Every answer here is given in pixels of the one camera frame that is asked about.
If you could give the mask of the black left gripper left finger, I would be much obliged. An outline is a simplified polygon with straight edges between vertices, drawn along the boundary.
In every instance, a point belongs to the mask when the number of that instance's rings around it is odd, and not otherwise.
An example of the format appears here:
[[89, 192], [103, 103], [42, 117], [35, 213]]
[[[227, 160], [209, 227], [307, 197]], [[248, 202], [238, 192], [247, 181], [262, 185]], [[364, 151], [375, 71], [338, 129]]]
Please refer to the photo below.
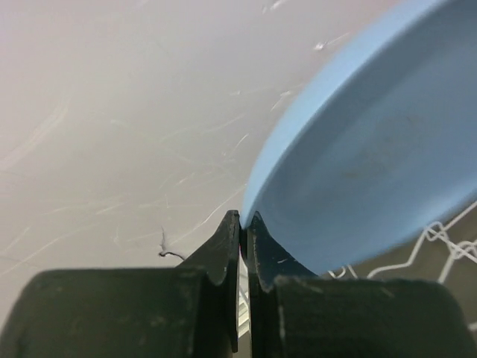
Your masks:
[[194, 274], [189, 353], [238, 350], [239, 213], [225, 213], [213, 235], [179, 268]]

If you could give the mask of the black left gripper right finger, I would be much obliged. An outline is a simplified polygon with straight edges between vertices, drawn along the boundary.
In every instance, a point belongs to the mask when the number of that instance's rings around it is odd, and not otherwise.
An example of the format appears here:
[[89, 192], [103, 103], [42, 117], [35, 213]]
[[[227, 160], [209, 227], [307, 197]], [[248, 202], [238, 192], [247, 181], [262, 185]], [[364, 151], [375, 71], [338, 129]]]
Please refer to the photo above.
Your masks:
[[259, 213], [246, 229], [250, 340], [252, 357], [284, 357], [282, 319], [274, 280], [279, 276], [316, 277], [273, 237]]

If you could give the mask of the blue plate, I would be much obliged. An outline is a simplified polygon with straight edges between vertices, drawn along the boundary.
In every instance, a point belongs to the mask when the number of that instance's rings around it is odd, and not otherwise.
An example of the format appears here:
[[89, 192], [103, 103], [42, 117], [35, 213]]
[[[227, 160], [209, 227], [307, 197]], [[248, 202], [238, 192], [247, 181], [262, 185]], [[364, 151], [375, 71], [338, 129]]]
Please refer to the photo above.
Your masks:
[[315, 273], [391, 249], [476, 198], [476, 3], [404, 1], [354, 37], [268, 137], [244, 194]]

